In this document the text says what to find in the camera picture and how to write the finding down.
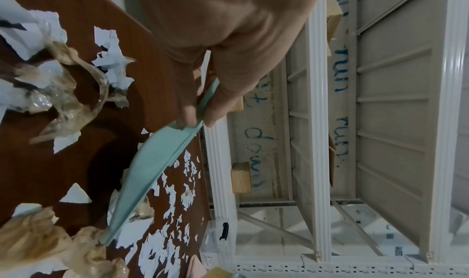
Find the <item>shelving unit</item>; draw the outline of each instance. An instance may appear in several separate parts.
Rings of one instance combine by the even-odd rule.
[[[446,260],[451,206],[469,212],[468,72],[463,77],[469,0],[349,0],[350,170],[335,184],[346,185],[347,198],[364,201],[420,249],[418,257],[380,256],[359,232],[374,247],[374,258],[331,251],[330,201],[344,195],[329,185],[325,1],[319,0],[274,71],[287,96],[283,114],[289,121],[293,199],[313,236],[315,254],[235,256],[234,270],[249,277],[469,275],[468,264]],[[212,175],[220,156],[209,156],[212,185],[224,179]],[[236,209],[217,208],[219,195],[213,197],[215,210]],[[248,215],[242,218],[282,234]]]

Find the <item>wooden table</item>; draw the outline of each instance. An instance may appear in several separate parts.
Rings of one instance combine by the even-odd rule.
[[[169,82],[166,59],[158,50],[151,33],[134,21],[109,0],[17,0],[26,9],[58,12],[61,26],[67,31],[67,45],[78,50],[85,61],[92,61],[100,48],[94,43],[94,26],[114,29],[120,40],[125,56],[136,59],[127,66],[127,75],[135,82],[128,91],[129,108],[119,109],[107,103],[98,117],[82,129],[77,143],[57,154],[53,154],[53,141],[30,145],[28,140],[56,117],[55,110],[29,115],[7,111],[0,125],[0,224],[5,223],[20,203],[39,203],[43,207],[54,206],[60,218],[57,225],[74,235],[81,227],[106,227],[105,215],[112,191],[120,188],[122,171],[128,168],[137,151],[137,144],[148,135],[141,135],[145,127],[155,132],[174,120],[174,94]],[[46,52],[34,57],[31,62],[50,58]],[[5,43],[0,43],[0,60],[9,64],[21,62],[20,58]],[[98,88],[94,79],[81,67],[66,67],[77,81],[75,94],[80,102],[94,106],[98,99]],[[199,157],[202,170],[202,155],[199,138],[188,146],[189,152]],[[190,223],[191,242],[189,246],[175,240],[181,247],[181,256],[197,254],[209,219],[209,206],[204,177],[197,181],[195,199],[188,212],[183,211],[180,195],[183,183],[188,178],[181,166],[168,168],[168,184],[177,191],[176,216],[182,213],[183,228]],[[73,183],[78,183],[90,196],[90,204],[59,203]],[[147,233],[153,233],[166,223],[163,214],[169,208],[169,196],[160,186],[160,196],[149,193],[151,206],[155,209],[154,224]],[[168,232],[175,229],[174,222]],[[128,249],[115,250],[109,246],[110,259],[124,258]],[[129,264],[130,277],[141,277],[137,266],[139,251]],[[181,262],[181,277],[187,264]],[[63,272],[52,276],[61,277]]]

